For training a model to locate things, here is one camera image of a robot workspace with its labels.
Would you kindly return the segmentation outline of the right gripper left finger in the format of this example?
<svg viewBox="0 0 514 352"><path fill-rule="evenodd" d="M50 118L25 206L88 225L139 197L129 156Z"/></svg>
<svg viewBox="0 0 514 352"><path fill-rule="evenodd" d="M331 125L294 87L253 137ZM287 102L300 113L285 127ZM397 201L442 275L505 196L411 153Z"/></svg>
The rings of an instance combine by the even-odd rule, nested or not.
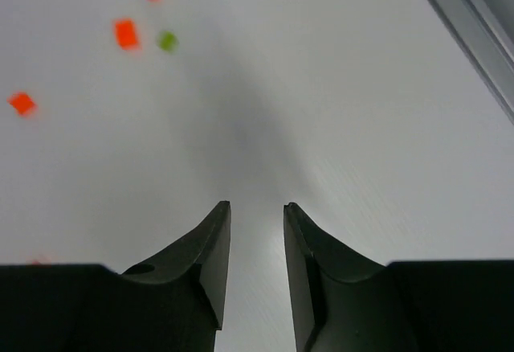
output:
<svg viewBox="0 0 514 352"><path fill-rule="evenodd" d="M222 328L230 204L116 273L101 264L4 265L4 351L211 351Z"/></svg>

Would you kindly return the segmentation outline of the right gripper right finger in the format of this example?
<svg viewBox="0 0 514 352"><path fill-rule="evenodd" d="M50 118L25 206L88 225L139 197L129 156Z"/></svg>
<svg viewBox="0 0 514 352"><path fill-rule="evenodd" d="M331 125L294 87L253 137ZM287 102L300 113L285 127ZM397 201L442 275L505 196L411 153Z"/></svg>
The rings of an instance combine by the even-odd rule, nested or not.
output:
<svg viewBox="0 0 514 352"><path fill-rule="evenodd" d="M511 260L378 264L284 207L299 351L510 351Z"/></svg>

